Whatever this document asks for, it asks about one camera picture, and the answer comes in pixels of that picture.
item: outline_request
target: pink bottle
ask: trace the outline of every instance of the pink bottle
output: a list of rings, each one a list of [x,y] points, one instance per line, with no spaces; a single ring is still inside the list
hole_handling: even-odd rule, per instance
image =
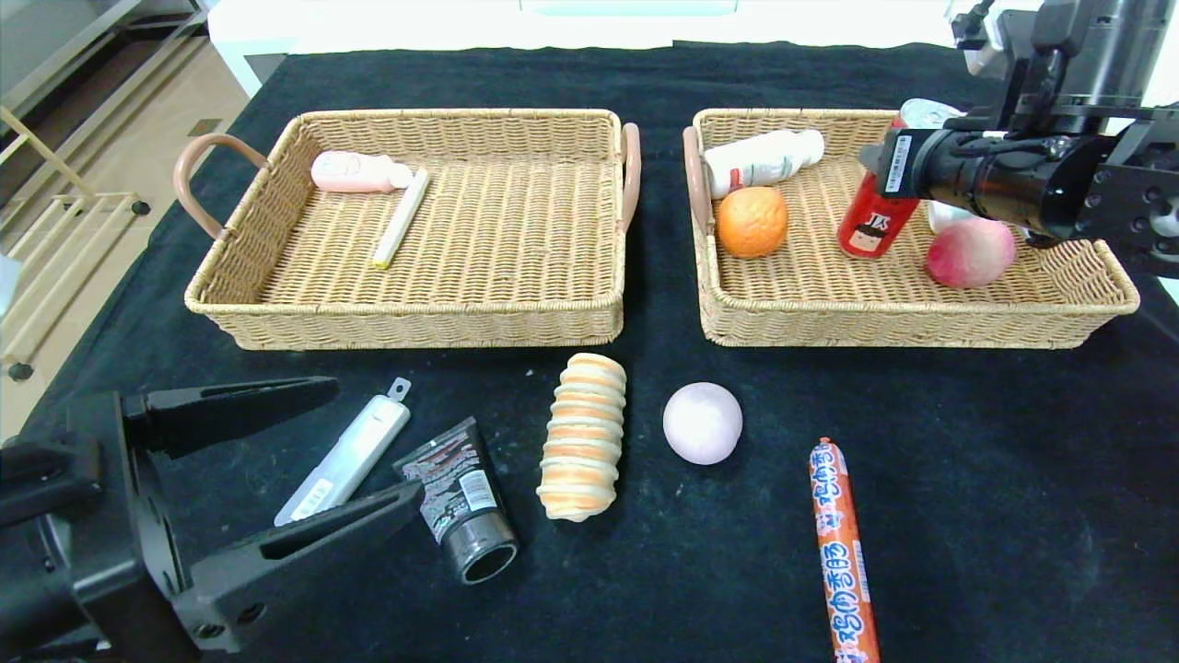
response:
[[[404,189],[414,171],[387,156],[369,156],[336,150],[322,152],[311,163],[311,180],[323,191],[368,193]]]

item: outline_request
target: orange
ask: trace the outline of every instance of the orange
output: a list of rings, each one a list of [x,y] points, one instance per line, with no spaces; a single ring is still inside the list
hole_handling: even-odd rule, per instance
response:
[[[790,215],[782,195],[769,186],[749,186],[725,196],[717,210],[717,238],[739,258],[759,258],[786,241]]]

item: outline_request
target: red can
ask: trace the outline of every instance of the red can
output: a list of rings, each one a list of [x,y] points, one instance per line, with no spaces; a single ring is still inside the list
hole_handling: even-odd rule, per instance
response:
[[[937,129],[948,118],[961,116],[954,106],[930,99],[909,99],[893,118],[893,129]],[[909,222],[921,198],[885,198],[876,192],[876,175],[864,173],[856,197],[839,224],[839,248],[857,258],[878,258]]]
[[[878,258],[901,234],[921,198],[885,198],[876,192],[876,175],[864,173],[839,225],[839,248],[857,258]]]

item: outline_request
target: white marker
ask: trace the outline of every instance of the white marker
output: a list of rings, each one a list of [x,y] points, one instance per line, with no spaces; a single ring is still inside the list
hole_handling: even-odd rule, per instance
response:
[[[401,403],[408,392],[409,380],[397,378],[388,394],[377,394],[369,400],[340,435],[336,446],[303,479],[303,484],[275,516],[276,527],[348,501],[393,438],[409,421],[409,408]]]
[[[376,251],[373,252],[374,267],[389,269],[389,263],[393,262],[393,254],[397,252],[397,247],[401,245],[401,239],[406,236],[406,230],[409,229],[409,222],[414,219],[417,206],[422,204],[422,197],[426,196],[426,185],[429,182],[430,173],[424,168],[417,169],[413,182],[406,189],[406,195],[397,203],[397,209],[393,211],[393,218],[389,219],[389,227],[384,229],[384,235],[381,236],[381,242],[377,243]]]

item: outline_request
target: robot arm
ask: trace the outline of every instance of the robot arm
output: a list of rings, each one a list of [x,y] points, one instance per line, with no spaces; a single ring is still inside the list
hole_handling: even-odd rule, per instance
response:
[[[881,193],[1015,223],[1036,245],[1107,239],[1131,267],[1179,276],[1179,109],[1141,107],[1174,0],[1047,0],[987,29],[992,1],[953,27],[974,73],[1002,71],[1003,98],[941,130],[890,131]],[[1133,122],[1105,136],[1111,118]]]

